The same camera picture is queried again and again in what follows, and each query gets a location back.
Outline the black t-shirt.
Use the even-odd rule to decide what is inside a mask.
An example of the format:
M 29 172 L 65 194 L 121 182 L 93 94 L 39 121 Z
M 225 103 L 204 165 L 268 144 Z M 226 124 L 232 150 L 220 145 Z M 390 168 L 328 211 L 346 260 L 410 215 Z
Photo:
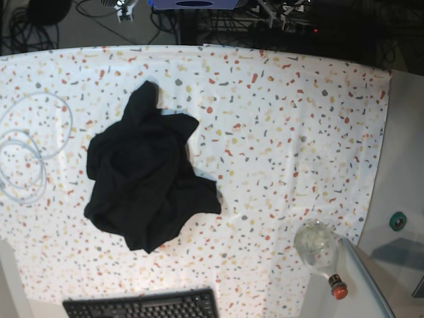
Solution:
M 157 102 L 158 86 L 144 82 L 122 119 L 93 137 L 87 150 L 94 186 L 85 217 L 123 237 L 130 250 L 148 253 L 176 238 L 194 215 L 221 213 L 216 183 L 197 176 L 187 155 L 198 121 L 163 115 Z

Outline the terrazzo patterned tablecloth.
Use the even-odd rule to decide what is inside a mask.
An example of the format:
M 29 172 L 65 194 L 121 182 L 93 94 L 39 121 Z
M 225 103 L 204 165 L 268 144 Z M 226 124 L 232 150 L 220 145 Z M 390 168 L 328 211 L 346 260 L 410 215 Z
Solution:
M 1 239 L 30 302 L 213 288 L 222 317 L 297 317 L 309 272 L 306 219 L 357 242 L 382 149 L 391 73 L 340 60 L 220 46 L 71 48 L 1 58 Z M 83 214 L 91 139 L 145 81 L 165 113 L 199 121 L 195 173 L 221 214 L 193 216 L 154 252 Z

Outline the clear glass bottle orange cap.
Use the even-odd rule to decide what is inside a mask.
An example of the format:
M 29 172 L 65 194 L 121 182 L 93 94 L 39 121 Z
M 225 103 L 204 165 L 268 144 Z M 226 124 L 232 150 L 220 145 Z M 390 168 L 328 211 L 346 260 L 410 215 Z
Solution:
M 304 222 L 295 234 L 294 246 L 310 271 L 327 280 L 336 300 L 348 295 L 347 285 L 337 271 L 339 243 L 326 224 L 316 220 Z

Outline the black keyboard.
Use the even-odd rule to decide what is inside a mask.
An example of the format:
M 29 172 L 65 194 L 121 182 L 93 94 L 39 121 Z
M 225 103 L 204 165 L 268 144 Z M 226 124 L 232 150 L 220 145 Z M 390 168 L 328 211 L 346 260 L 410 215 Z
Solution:
M 208 317 L 219 316 L 210 288 L 138 297 L 66 300 L 68 317 Z

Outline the blue box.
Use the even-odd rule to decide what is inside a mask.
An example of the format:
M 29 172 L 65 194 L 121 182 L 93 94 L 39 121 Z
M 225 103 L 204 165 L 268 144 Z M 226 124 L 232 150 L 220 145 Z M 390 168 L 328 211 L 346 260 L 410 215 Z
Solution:
M 151 0 L 149 5 L 158 10 L 216 9 L 233 10 L 243 7 L 248 0 Z

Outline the green tape roll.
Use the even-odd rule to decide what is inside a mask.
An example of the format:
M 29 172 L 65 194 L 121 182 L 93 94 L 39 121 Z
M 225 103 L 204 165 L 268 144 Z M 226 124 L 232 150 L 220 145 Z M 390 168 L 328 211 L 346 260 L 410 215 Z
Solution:
M 403 212 L 398 211 L 391 216 L 389 226 L 393 231 L 398 232 L 405 227 L 406 223 L 407 223 L 406 215 Z

